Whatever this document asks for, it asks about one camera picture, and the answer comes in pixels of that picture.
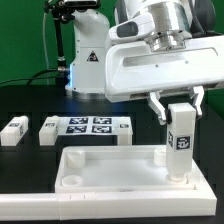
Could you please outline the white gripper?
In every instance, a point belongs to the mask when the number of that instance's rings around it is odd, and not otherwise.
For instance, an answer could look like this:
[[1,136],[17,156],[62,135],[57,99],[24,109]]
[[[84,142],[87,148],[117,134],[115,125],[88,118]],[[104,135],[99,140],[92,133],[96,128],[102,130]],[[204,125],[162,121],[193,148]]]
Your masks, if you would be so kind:
[[190,87],[192,106],[200,119],[203,87],[221,83],[224,83],[224,35],[189,39],[183,49],[160,52],[153,52],[144,41],[118,44],[106,55],[106,98],[121,102],[148,95],[148,105],[157,114],[161,125],[167,122],[166,110],[156,91]]

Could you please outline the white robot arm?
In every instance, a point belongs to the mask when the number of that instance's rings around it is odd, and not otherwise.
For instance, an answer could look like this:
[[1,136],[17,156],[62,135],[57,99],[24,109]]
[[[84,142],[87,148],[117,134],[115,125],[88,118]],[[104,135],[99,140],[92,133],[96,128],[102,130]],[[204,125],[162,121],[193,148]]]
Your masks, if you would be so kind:
[[117,0],[115,25],[88,7],[77,11],[76,57],[66,90],[111,102],[148,100],[162,125],[159,102],[187,94],[200,117],[207,89],[224,88],[224,35],[196,32],[195,8],[210,0]]

